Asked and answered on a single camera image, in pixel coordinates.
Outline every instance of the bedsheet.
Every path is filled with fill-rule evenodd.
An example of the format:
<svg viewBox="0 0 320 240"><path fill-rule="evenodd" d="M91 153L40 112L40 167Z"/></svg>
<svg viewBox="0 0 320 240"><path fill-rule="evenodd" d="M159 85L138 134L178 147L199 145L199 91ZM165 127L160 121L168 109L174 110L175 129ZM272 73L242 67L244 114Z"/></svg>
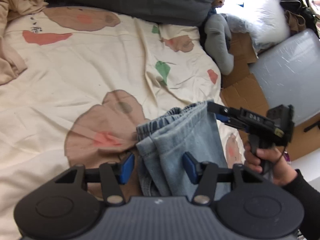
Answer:
<svg viewBox="0 0 320 240"><path fill-rule="evenodd" d="M136 153L135 127L172 107L222 104L220 72L196 27L58 7L14 20L4 39L28 69L0 86L0 240L20 237L15 204L70 165ZM218 127L228 165L241 162L237 130ZM140 194L136 175L123 190Z"/></svg>

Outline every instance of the finger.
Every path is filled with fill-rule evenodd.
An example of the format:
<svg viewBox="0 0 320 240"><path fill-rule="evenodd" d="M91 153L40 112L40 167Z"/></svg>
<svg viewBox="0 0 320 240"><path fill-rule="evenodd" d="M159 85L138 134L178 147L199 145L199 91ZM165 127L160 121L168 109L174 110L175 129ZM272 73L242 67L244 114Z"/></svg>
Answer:
<svg viewBox="0 0 320 240"><path fill-rule="evenodd" d="M251 164L254 164L254 165L260 165L261 163L261 160L254 156L251 152L249 151L245 151L244 152L244 158Z"/></svg>
<svg viewBox="0 0 320 240"><path fill-rule="evenodd" d="M276 162L281 157L281 152L277 148L257 149L257 156L261 159Z"/></svg>
<svg viewBox="0 0 320 240"><path fill-rule="evenodd" d="M244 162L244 165L247 166L249 169L257 172L257 173L261 173L262 172L262 167L261 166L251 164L251 163L249 163L247 161Z"/></svg>
<svg viewBox="0 0 320 240"><path fill-rule="evenodd" d="M251 145L250 145L249 142L246 142L246 143L244 144L244 149L245 149L246 151L248 151L248 152L251 151Z"/></svg>

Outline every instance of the white pillow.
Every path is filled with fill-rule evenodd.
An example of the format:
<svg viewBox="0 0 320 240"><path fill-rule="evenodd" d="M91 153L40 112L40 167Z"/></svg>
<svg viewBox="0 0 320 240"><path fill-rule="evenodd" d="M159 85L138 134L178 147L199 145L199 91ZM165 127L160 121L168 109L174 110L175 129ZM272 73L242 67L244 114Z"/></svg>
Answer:
<svg viewBox="0 0 320 240"><path fill-rule="evenodd" d="M277 44L290 36L280 0L225 0L224 6L217 8L217 12L244 20L256 47Z"/></svg>

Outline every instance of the wall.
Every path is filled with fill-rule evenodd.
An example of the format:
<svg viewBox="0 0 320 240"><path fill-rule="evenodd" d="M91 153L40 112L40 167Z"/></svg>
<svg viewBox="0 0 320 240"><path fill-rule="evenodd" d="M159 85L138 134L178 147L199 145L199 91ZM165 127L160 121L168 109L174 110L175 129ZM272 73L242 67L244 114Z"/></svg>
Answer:
<svg viewBox="0 0 320 240"><path fill-rule="evenodd" d="M300 169L303 177L320 191L320 148L292 162L294 169Z"/></svg>

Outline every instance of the clothes pile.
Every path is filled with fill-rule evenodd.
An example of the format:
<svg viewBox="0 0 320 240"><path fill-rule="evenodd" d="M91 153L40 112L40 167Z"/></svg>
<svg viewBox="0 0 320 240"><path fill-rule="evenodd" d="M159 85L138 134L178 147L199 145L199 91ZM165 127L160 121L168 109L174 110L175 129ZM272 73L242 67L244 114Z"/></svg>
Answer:
<svg viewBox="0 0 320 240"><path fill-rule="evenodd" d="M280 5L285 10L291 36L309 28L319 38L316 27L319 18L315 15L309 0L281 0Z"/></svg>
<svg viewBox="0 0 320 240"><path fill-rule="evenodd" d="M0 0L0 85L17 78L26 68L24 60L3 39L9 21L41 11L44 0Z"/></svg>

